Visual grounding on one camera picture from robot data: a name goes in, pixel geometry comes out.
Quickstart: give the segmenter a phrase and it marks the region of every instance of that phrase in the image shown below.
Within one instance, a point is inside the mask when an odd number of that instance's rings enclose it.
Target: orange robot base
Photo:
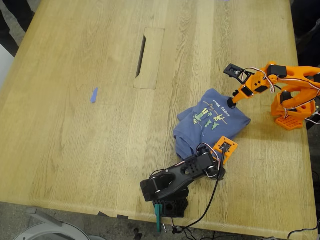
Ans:
[[[287,110],[287,114],[285,114],[280,96],[281,93],[278,93],[274,98],[271,105],[271,115],[279,116],[274,122],[287,130],[302,128],[305,118],[310,117],[316,111],[316,103],[315,101],[311,101],[295,108],[294,111]]]

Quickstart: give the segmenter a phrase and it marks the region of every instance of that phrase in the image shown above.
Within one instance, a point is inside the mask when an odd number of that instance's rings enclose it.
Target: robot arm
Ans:
[[[275,96],[271,106],[271,115],[282,118],[276,119],[278,124],[281,122],[280,125],[286,129],[302,127],[302,121],[316,111],[314,99],[320,94],[320,68],[279,66],[271,61],[261,69],[254,67],[242,69],[230,64],[224,73],[241,83],[239,89],[233,93],[233,97],[228,100],[230,108],[235,108],[241,99],[252,98],[255,94],[261,94],[267,89],[274,93],[275,84],[284,83],[287,85]]]

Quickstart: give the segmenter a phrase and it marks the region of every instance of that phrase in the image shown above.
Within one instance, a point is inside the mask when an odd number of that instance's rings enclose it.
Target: table slot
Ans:
[[[145,28],[134,88],[156,89],[164,34],[163,28]]]

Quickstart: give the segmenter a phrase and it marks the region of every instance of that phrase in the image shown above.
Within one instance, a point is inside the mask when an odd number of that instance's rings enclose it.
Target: folded t-shirt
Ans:
[[[195,154],[200,143],[213,147],[222,136],[232,139],[250,123],[250,118],[239,109],[228,107],[228,98],[209,89],[197,106],[177,115],[180,122],[173,130],[173,136],[180,158]]]

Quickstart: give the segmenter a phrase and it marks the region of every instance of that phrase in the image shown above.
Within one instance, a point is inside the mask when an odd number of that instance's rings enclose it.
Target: wood grain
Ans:
[[[134,88],[145,28],[165,32],[156,89]],[[297,64],[287,0],[42,1],[0,92],[0,201],[155,222],[139,183],[179,162],[176,115],[209,88],[230,96],[229,63],[270,60]],[[285,239],[316,225],[307,132],[276,125],[273,98],[238,104],[252,121],[197,228]],[[197,220],[213,187],[193,183],[175,223]]]
[[[164,34],[163,28],[145,29],[134,88],[156,89]]]

